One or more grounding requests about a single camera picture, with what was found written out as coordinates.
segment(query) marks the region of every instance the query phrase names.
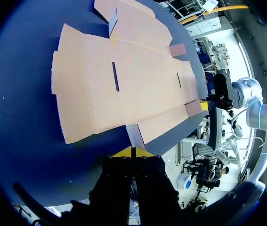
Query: cardboard sheet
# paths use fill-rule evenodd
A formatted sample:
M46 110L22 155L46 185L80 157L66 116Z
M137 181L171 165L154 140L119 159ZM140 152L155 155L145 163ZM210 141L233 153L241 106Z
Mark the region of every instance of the cardboard sheet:
M185 104L198 99L193 77L188 62L65 24L52 92L66 143L136 123L148 143L188 117Z
M171 34L134 0L95 0L109 39L64 25L53 53L52 93L70 144L126 125L131 144L145 144L202 111L189 62L174 59Z

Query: white container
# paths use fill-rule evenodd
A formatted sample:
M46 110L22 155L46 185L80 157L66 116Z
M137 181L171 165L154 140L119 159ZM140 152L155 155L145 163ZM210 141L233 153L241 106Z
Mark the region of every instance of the white container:
M188 189L191 184L191 174L181 173L177 179L178 189Z

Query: white cabinet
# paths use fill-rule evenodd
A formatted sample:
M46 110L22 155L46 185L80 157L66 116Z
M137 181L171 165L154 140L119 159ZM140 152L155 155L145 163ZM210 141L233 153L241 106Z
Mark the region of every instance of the white cabinet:
M196 25L201 31L201 33L206 33L206 32L210 32L218 28L221 28L219 17L216 17L210 20L201 21L197 23Z
M203 20L192 26L186 27L191 37L221 28L219 17Z
M201 34L201 31L199 30L196 24L186 27L186 30L189 32L189 35L191 37Z

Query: dark blue table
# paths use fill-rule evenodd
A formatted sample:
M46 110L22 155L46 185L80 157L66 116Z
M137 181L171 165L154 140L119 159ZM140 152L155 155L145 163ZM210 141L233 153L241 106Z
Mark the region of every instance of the dark blue table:
M188 33L165 9L141 0L172 34L184 43L197 78L200 98L207 95L200 61ZM19 181L45 206L88 198L101 172L101 157L129 145L124 127L66 145L56 97L51 94L51 64L64 23L88 34L108 37L108 25L93 9L93 0L28 0L0 32L0 185L12 202ZM189 135L204 113L191 117L148 143L153 154L164 154Z

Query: yellow part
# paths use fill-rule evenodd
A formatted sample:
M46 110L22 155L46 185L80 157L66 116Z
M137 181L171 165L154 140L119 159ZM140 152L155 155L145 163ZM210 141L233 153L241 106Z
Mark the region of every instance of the yellow part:
M208 111L209 110L209 106L208 106L208 102L205 100L201 100L200 101L200 105L203 111Z
M148 151L140 148L140 147L136 147L136 152L137 152L137 158L138 157L142 157L142 156L146 156L146 157L153 157L155 155L149 153Z
M207 16L209 14L212 14L212 13L217 13L217 12L220 12L220 11L224 11L224 10L230 10L230 9L244 9L244 8L248 8L248 6L246 5L236 5L236 6L225 6L225 7L220 7L220 8L215 8L213 9L210 13L209 12L205 12L203 15L204 16ZM195 20L197 18L197 16L191 16L185 20L182 20L180 21L181 24L185 24L185 23L188 23L190 22L191 20Z
M127 157L131 158L131 146L125 148L124 150L118 152L117 154L113 155L113 157Z
M118 152L117 154L113 155L112 157L127 157L127 158L131 158L131 149L132 147L129 146L127 148L125 148L124 150ZM155 155L149 153L148 151L140 148L140 147L136 147L136 153L137 153L137 158L138 157L142 157L142 156L146 156L146 157L153 157Z

